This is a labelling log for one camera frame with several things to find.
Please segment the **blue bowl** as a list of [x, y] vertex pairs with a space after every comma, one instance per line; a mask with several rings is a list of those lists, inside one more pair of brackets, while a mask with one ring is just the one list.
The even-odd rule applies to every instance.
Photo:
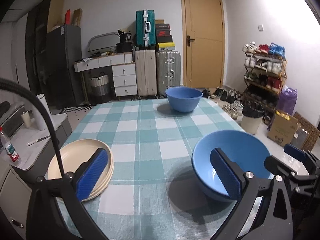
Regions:
[[171, 87], [165, 91], [170, 107], [181, 113], [192, 112], [203, 97], [200, 90], [189, 87]]
[[220, 202], [239, 200], [245, 189], [245, 172], [270, 179], [264, 167], [270, 153], [256, 137], [240, 131], [216, 131], [195, 146], [191, 164], [201, 190]]

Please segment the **cream plate stack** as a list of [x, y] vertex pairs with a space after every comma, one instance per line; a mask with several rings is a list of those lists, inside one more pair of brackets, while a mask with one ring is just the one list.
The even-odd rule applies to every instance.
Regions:
[[88, 161], [98, 148], [103, 148], [107, 151], [108, 163], [89, 197], [81, 202], [99, 196], [109, 185], [114, 172], [114, 157], [111, 149], [107, 144], [97, 139], [80, 139], [63, 146], [60, 150], [64, 171], [75, 174], [78, 167]]

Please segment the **cardboard box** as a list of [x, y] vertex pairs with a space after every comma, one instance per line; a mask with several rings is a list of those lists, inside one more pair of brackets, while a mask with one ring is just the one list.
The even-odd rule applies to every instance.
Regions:
[[294, 116], [276, 110], [267, 137], [284, 147], [291, 142], [299, 126], [300, 123]]

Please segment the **purple plastic bag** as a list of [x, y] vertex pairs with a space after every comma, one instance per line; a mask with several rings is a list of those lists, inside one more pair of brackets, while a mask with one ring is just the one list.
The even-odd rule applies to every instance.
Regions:
[[297, 98], [297, 90], [284, 85], [279, 93], [277, 109], [292, 115], [296, 106]]

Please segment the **white trash bin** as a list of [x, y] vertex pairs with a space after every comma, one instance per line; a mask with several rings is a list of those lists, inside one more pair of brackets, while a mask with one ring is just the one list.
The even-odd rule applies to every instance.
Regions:
[[245, 132], [255, 135], [265, 115], [262, 104], [254, 101], [246, 101], [242, 115], [241, 127]]

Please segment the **teal checked tablecloth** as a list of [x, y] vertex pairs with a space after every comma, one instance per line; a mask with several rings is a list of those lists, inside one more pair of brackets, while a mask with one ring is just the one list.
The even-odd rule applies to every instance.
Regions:
[[199, 188], [191, 154], [205, 135], [240, 126], [211, 100], [189, 114], [167, 100], [94, 107], [68, 137], [97, 139], [114, 156], [106, 190], [84, 203], [109, 239], [210, 239], [233, 208]]

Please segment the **plastic bottle red cap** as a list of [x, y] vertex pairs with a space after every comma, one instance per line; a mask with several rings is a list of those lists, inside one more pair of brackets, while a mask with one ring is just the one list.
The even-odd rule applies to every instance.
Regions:
[[9, 137], [4, 133], [3, 127], [0, 127], [0, 132], [1, 132], [1, 143], [2, 146], [4, 147], [7, 155], [9, 156], [11, 162], [14, 165], [18, 165], [20, 162], [20, 156], [15, 150], [13, 144], [11, 143]]

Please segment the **white cup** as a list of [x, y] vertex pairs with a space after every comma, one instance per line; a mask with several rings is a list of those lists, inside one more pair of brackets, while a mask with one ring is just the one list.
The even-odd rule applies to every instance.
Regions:
[[28, 111], [22, 113], [21, 118], [26, 128], [30, 128], [32, 125], [31, 118]]

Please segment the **striped laundry basket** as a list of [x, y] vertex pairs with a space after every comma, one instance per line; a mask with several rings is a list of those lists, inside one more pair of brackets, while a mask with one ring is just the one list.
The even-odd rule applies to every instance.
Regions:
[[97, 77], [90, 77], [89, 83], [95, 103], [107, 103], [111, 100], [110, 84], [107, 74], [101, 72]]

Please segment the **wooden shoe rack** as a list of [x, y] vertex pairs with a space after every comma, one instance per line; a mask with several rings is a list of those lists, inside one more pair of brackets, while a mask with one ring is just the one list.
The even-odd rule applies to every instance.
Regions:
[[281, 56], [245, 52], [244, 97], [272, 115], [287, 80], [287, 60]]

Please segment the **white drawer desk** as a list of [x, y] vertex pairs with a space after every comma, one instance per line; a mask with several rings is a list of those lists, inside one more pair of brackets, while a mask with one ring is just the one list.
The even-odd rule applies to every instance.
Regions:
[[74, 64], [75, 72], [112, 67], [112, 78], [117, 97], [137, 95], [136, 67], [132, 53], [100, 56]]

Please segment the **silver suitcase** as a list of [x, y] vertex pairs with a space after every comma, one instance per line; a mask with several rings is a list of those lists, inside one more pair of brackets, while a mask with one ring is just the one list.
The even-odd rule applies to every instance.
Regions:
[[164, 50], [156, 53], [157, 92], [165, 96], [170, 87], [181, 85], [181, 55], [178, 51]]

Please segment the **wooden door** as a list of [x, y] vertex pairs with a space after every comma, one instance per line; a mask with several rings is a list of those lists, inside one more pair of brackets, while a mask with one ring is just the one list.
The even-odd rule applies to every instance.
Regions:
[[183, 84], [222, 85], [225, 67], [225, 17], [222, 0], [181, 0]]

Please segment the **teal suitcase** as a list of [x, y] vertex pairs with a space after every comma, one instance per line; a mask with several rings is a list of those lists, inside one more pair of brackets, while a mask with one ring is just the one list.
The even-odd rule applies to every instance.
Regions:
[[139, 48], [155, 49], [156, 28], [153, 10], [136, 11], [136, 45]]

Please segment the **stacked shoe boxes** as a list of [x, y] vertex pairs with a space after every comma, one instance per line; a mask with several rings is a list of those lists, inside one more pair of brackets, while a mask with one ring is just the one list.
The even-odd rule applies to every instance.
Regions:
[[155, 20], [155, 30], [157, 50], [175, 50], [170, 24], [165, 23], [164, 20]]

